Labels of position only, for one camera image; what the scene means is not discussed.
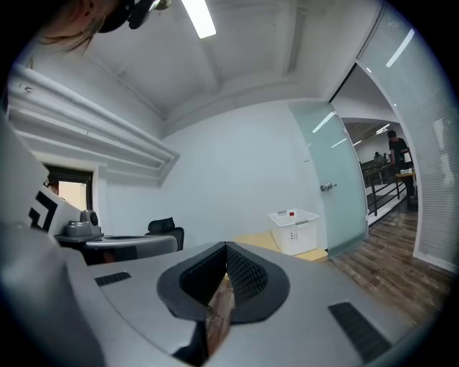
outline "black chair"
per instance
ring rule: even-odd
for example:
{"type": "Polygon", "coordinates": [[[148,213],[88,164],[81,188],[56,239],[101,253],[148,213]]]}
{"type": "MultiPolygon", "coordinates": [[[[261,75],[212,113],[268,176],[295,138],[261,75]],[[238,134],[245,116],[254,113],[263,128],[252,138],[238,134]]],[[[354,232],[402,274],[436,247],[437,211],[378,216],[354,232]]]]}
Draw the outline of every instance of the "black chair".
{"type": "Polygon", "coordinates": [[[171,217],[150,222],[148,225],[148,233],[145,233],[145,235],[156,236],[159,234],[174,236],[177,240],[177,251],[184,249],[185,231],[181,227],[175,227],[174,218],[171,217]]]}

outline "wooden floor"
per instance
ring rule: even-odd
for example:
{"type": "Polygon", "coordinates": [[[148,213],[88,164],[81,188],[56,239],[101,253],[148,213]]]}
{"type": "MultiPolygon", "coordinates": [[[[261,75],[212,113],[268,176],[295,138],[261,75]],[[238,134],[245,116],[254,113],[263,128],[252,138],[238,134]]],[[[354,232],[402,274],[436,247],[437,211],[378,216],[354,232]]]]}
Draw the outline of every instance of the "wooden floor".
{"type": "MultiPolygon", "coordinates": [[[[412,326],[440,310],[450,290],[451,274],[412,256],[417,213],[405,202],[369,230],[355,247],[327,260],[412,326]]],[[[235,306],[230,280],[225,276],[212,298],[207,318],[207,344],[212,355],[226,337],[235,306]]]]}

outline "frosted glass panel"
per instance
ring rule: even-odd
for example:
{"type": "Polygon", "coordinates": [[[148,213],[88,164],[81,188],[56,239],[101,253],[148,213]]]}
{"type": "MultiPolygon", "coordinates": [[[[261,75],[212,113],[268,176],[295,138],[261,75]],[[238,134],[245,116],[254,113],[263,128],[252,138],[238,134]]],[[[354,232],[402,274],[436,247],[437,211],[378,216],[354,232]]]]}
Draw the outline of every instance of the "frosted glass panel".
{"type": "Polygon", "coordinates": [[[330,103],[295,102],[289,107],[308,144],[320,185],[333,185],[321,193],[328,253],[333,255],[366,236],[366,197],[360,165],[330,103]]]}
{"type": "Polygon", "coordinates": [[[441,65],[416,29],[389,6],[359,58],[381,86],[410,137],[420,185],[415,256],[459,264],[459,112],[441,65]]]}

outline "white basket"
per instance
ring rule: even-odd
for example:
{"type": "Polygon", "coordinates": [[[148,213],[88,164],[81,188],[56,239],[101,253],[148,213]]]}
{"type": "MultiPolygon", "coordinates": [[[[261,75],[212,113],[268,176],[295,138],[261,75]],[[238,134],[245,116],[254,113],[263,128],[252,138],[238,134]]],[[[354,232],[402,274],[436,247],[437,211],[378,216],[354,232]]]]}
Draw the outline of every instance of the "white basket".
{"type": "Polygon", "coordinates": [[[291,209],[269,216],[273,220],[273,238],[284,254],[297,255],[317,248],[317,214],[291,209]]]}

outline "metal railing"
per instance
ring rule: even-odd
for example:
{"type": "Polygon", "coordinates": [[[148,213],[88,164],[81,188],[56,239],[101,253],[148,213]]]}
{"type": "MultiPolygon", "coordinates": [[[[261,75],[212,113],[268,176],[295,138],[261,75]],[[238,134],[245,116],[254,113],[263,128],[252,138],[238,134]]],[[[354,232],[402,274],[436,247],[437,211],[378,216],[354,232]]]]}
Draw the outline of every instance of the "metal railing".
{"type": "MultiPolygon", "coordinates": [[[[372,188],[372,193],[369,194],[369,195],[366,195],[367,198],[369,198],[369,196],[373,196],[373,203],[372,205],[374,206],[374,210],[370,211],[369,214],[373,214],[374,213],[374,216],[377,216],[378,215],[378,201],[379,200],[382,200],[383,198],[385,198],[387,195],[389,195],[390,193],[392,193],[393,191],[397,190],[397,199],[400,199],[400,193],[402,193],[404,190],[406,190],[406,187],[404,187],[402,190],[400,190],[400,187],[399,187],[399,182],[397,180],[397,178],[395,177],[395,174],[397,172],[395,171],[395,168],[391,165],[388,165],[388,166],[384,166],[384,167],[381,167],[381,168],[378,168],[377,170],[375,171],[372,171],[371,173],[368,173],[367,175],[364,176],[364,181],[365,181],[365,188],[367,187],[371,187],[372,188]],[[379,182],[380,184],[384,184],[385,185],[379,189],[375,189],[374,187],[374,184],[375,182],[379,182]],[[388,191],[387,193],[385,193],[384,195],[380,196],[380,197],[377,197],[377,193],[384,190],[386,187],[392,185],[393,183],[395,183],[395,187],[388,191]]],[[[394,197],[392,197],[390,200],[386,201],[384,203],[387,204],[389,203],[392,199],[394,199],[394,197]]]]}

